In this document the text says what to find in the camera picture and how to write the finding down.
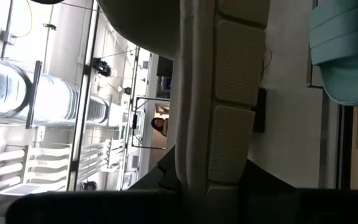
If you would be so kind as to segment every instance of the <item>woman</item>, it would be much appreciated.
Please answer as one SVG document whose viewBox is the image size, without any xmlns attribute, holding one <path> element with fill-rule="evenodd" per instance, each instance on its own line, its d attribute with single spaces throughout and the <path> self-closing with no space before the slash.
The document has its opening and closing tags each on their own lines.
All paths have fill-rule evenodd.
<svg viewBox="0 0 358 224">
<path fill-rule="evenodd" d="M 167 137 L 168 133 L 168 118 L 153 118 L 152 120 L 152 127 L 156 129 L 159 133 L 163 136 Z"/>
</svg>

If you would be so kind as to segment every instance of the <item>cable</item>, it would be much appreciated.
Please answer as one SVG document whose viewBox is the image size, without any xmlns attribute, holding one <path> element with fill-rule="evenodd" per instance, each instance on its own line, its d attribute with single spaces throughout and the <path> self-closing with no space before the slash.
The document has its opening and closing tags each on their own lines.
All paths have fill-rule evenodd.
<svg viewBox="0 0 358 224">
<path fill-rule="evenodd" d="M 125 54 L 125 53 L 131 52 L 131 51 L 133 51 L 133 50 L 136 50 L 136 49 L 126 50 L 126 51 L 124 51 L 124 52 L 119 52 L 119 53 L 115 53 L 115 54 L 112 54 L 112 55 L 103 56 L 103 57 L 101 57 L 101 58 L 106 58 L 106 57 L 112 57 L 112 56 L 115 56 L 115 55 Z"/>
<path fill-rule="evenodd" d="M 32 9 L 31 9 L 31 5 L 30 5 L 30 1 L 29 1 L 29 0 L 26 0 L 26 2 L 27 2 L 27 5 L 29 6 L 29 12 L 30 12 L 30 29 L 29 29 L 29 31 L 28 31 L 26 34 L 24 34 L 24 35 L 13 35 L 14 38 L 26 37 L 26 36 L 28 36 L 28 35 L 31 33 L 31 31 L 32 31 L 32 27 L 33 27 Z"/>
<path fill-rule="evenodd" d="M 270 63 L 272 62 L 272 58 L 273 58 L 273 52 L 270 49 L 267 49 L 270 52 L 270 58 L 265 66 L 265 59 L 262 60 L 262 71 L 260 72 L 260 78 L 259 78 L 259 87 L 263 88 L 262 86 L 262 80 L 264 78 L 265 75 L 265 70 L 267 67 L 269 67 Z"/>
<path fill-rule="evenodd" d="M 100 11 L 100 10 L 97 10 L 97 9 L 91 9 L 91 8 L 87 8 L 87 7 L 83 7 L 83 6 L 77 6 L 77 5 L 70 4 L 70 3 L 61 2 L 60 4 L 65 4 L 66 6 L 73 6 L 73 7 L 78 7 L 80 9 L 86 9 L 86 10 L 91 10 L 91 11 L 95 11 L 95 12 L 104 13 L 103 11 Z"/>
</svg>

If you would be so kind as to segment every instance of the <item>beige seat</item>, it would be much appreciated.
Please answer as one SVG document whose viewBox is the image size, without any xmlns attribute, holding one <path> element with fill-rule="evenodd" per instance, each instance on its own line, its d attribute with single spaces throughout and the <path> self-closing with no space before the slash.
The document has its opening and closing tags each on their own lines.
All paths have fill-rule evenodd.
<svg viewBox="0 0 358 224">
<path fill-rule="evenodd" d="M 121 35 L 175 62 L 167 148 L 190 221 L 236 223 L 270 0 L 99 3 Z"/>
</svg>

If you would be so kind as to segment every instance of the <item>ventilation duct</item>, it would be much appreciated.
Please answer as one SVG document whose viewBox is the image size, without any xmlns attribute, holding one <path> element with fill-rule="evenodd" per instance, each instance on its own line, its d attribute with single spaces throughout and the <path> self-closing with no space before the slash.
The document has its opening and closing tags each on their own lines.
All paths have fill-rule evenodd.
<svg viewBox="0 0 358 224">
<path fill-rule="evenodd" d="M 0 118 L 27 119 L 32 83 L 20 67 L 0 59 Z M 34 105 L 35 125 L 74 126 L 79 89 L 71 83 L 41 74 Z M 106 125 L 109 105 L 90 96 L 87 124 Z"/>
</svg>

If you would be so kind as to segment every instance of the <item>long dark hair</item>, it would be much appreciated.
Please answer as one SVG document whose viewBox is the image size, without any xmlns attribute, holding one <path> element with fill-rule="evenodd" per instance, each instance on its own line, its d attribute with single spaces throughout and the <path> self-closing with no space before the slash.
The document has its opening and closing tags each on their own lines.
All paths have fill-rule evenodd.
<svg viewBox="0 0 358 224">
<path fill-rule="evenodd" d="M 162 127 L 158 127 L 157 125 L 155 125 L 155 122 L 154 121 L 157 121 L 157 120 L 162 120 L 162 121 L 164 121 L 164 119 L 162 119 L 162 118 L 153 118 L 153 120 L 152 120 L 152 127 L 154 128 L 154 129 L 156 129 L 157 131 L 163 131 L 164 130 L 164 126 L 162 126 Z"/>
</svg>

